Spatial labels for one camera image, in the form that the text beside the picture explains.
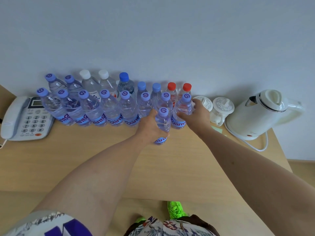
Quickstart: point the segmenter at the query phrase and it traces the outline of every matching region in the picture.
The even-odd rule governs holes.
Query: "green sneaker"
[[[167,209],[169,212],[170,219],[178,219],[183,216],[188,216],[179,201],[168,201]]]
[[[141,222],[141,221],[146,221],[146,220],[147,220],[146,218],[144,218],[143,216],[141,216],[141,217],[137,218],[137,220],[136,220],[135,223],[139,223],[139,222]]]

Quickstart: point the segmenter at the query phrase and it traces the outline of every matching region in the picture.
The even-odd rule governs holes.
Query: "plastic water bottle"
[[[103,109],[100,106],[100,102],[95,97],[90,95],[85,89],[79,92],[79,97],[81,99],[81,106],[92,123],[98,127],[105,126],[107,119]]]
[[[45,79],[48,81],[48,86],[51,92],[56,93],[61,89],[67,89],[64,81],[57,79],[54,74],[45,75]]]
[[[178,117],[176,114],[178,112],[182,112],[187,115],[192,114],[192,105],[191,105],[191,95],[188,93],[184,93],[182,98],[175,104],[175,108],[173,110],[171,123],[172,126],[176,129],[181,129],[185,127],[186,122]]]
[[[78,93],[83,90],[82,84],[75,80],[72,75],[65,76],[65,82],[67,83],[67,88],[70,95],[77,96]]]
[[[140,81],[138,83],[138,92],[137,92],[137,104],[139,105],[139,102],[141,100],[141,94],[147,92],[147,86],[146,83],[143,81]]]
[[[140,118],[136,100],[130,96],[130,93],[127,90],[120,92],[120,95],[121,99],[119,101],[119,106],[125,123],[130,127],[137,126]]]
[[[168,92],[163,92],[161,98],[158,100],[155,110],[158,112],[161,107],[168,109],[168,116],[172,116],[173,102],[171,101],[171,95]]]
[[[119,74],[119,79],[120,81],[117,86],[118,97],[120,97],[122,91],[127,90],[130,95],[135,98],[135,84],[129,79],[129,75],[126,72],[121,72]]]
[[[67,110],[69,116],[77,124],[87,127],[92,123],[81,106],[79,96],[74,97],[73,95],[69,95],[66,89],[59,90],[57,95],[60,97],[62,107]]]
[[[82,77],[82,86],[85,90],[89,92],[90,95],[97,98],[100,101],[100,84],[99,82],[90,74],[90,71],[84,69],[80,71],[80,75]]]
[[[62,124],[71,126],[75,122],[70,118],[67,110],[61,106],[60,98],[55,94],[50,93],[45,88],[39,88],[37,95],[40,96],[40,100],[47,112],[49,112],[55,119]]]
[[[158,111],[158,114],[155,116],[155,121],[162,131],[169,132],[171,128],[171,120],[168,115],[168,109],[165,107],[161,107]],[[162,145],[165,143],[166,138],[159,138],[154,143],[157,145]]]
[[[103,69],[99,71],[101,89],[107,89],[112,96],[117,98],[117,84],[116,80],[109,77],[107,70]]]
[[[153,102],[153,107],[156,108],[158,100],[161,98],[161,85],[159,83],[154,83],[152,86],[151,99]]]
[[[177,95],[176,102],[178,102],[181,99],[184,93],[188,93],[191,95],[191,84],[184,83],[183,88],[179,91],[179,94]]]
[[[166,91],[171,95],[171,101],[173,103],[173,108],[175,107],[177,91],[176,91],[176,83],[170,82],[167,85]]]
[[[118,100],[110,94],[110,91],[103,89],[100,92],[100,105],[105,113],[108,122],[114,126],[118,127],[124,123],[123,116],[120,113]]]
[[[143,118],[150,114],[151,109],[153,108],[152,100],[150,99],[150,94],[144,92],[141,94],[141,99],[138,102],[139,108],[139,117]]]

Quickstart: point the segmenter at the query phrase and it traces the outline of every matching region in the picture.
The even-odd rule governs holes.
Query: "hand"
[[[193,99],[192,101],[195,103],[195,111],[191,115],[182,112],[178,112],[177,115],[185,120],[188,127],[198,135],[206,126],[210,126],[210,112],[199,99]]]
[[[145,144],[153,143],[158,138],[166,138],[169,136],[168,132],[162,131],[158,128],[155,121],[157,112],[152,109],[147,117],[141,118],[135,136],[140,136]]]

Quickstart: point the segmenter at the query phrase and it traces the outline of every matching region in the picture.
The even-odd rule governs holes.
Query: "white electric kettle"
[[[237,106],[224,123],[226,129],[242,140],[254,140],[271,127],[287,123],[304,112],[302,103],[285,98],[277,90],[264,90]]]

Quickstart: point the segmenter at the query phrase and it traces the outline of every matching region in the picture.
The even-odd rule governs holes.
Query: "landline telephone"
[[[1,137],[5,142],[41,139],[48,135],[53,121],[40,97],[17,97],[4,115]]]

